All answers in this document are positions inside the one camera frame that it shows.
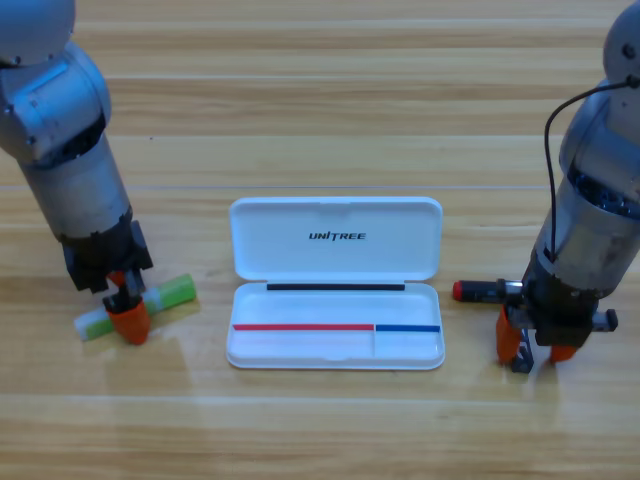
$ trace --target case lid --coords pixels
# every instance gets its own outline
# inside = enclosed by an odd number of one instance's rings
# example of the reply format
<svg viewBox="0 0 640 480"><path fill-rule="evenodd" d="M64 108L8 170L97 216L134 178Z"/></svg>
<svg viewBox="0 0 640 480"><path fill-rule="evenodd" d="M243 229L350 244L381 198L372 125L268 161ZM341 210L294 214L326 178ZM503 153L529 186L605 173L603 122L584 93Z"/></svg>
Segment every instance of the case lid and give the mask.
<svg viewBox="0 0 640 480"><path fill-rule="evenodd" d="M427 197L244 198L230 222L247 280L397 283L438 270L442 208Z"/></svg>

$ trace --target green marker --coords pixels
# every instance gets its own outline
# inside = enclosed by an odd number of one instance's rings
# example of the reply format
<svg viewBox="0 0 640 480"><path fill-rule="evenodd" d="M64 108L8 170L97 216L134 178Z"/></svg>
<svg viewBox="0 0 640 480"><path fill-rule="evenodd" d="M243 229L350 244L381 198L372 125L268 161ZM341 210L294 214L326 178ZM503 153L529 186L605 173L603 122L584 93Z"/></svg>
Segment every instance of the green marker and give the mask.
<svg viewBox="0 0 640 480"><path fill-rule="evenodd" d="M142 294L149 315L155 315L181 303L190 302L195 298L196 286L189 274L174 278L158 287L150 288ZM80 315L73 323L83 342L113 332L113 324L104 307Z"/></svg>

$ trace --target black cable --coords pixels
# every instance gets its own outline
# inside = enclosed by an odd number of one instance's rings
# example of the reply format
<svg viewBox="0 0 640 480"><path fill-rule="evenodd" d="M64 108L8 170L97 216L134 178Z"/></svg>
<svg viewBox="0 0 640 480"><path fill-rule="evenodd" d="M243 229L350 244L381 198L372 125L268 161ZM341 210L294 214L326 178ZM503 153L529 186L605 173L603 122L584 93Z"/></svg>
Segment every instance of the black cable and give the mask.
<svg viewBox="0 0 640 480"><path fill-rule="evenodd" d="M611 85L596 87L594 89L591 89L587 92L581 93L580 95L573 97L571 100L567 100L566 102L564 102L562 105L560 105L558 108L555 109L555 111L549 117L549 120L547 120L547 124L544 127L544 153L547 156L547 169L549 170L549 186L551 187L551 258L549 259L551 260L551 263L555 262L556 260L556 184L553 178L551 148L549 147L549 132L551 131L551 124L556 119L556 117L560 114L560 112L562 112L562 110L564 110L568 106L584 98L590 97L591 95L594 95L596 93L606 92L607 90L618 90L620 88L626 88L626 87L638 88L638 85L640 85L640 80L634 77L629 77L625 82L613 83Z"/></svg>

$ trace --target table surface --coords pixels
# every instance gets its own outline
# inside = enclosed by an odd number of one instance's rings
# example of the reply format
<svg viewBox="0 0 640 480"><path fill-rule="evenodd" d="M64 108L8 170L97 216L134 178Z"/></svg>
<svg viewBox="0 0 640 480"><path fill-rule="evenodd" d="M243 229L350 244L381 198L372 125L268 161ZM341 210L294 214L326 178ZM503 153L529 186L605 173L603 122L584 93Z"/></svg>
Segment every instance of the table surface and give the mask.
<svg viewBox="0 0 640 480"><path fill-rule="evenodd" d="M592 336L531 376L496 365L493 307L460 278L520 278L549 208L549 113L602 78L630 0L81 0L108 132L156 263L199 301L142 347L82 343L74 290L0 155L0 476L22 479L640 477L640 269ZM557 151L575 109L553 129ZM447 358L431 372L248 371L225 358L228 207L246 196L426 195L445 212Z"/></svg>

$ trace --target metal screw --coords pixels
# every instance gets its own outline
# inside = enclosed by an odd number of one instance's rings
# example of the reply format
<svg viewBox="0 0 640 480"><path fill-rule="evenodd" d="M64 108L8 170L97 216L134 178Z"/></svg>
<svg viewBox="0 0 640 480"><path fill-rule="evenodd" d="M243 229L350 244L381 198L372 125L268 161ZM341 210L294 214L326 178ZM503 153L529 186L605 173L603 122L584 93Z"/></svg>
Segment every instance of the metal screw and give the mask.
<svg viewBox="0 0 640 480"><path fill-rule="evenodd" d="M632 45L625 43L624 47L622 47L622 54L629 60L633 60L636 58L636 49Z"/></svg>

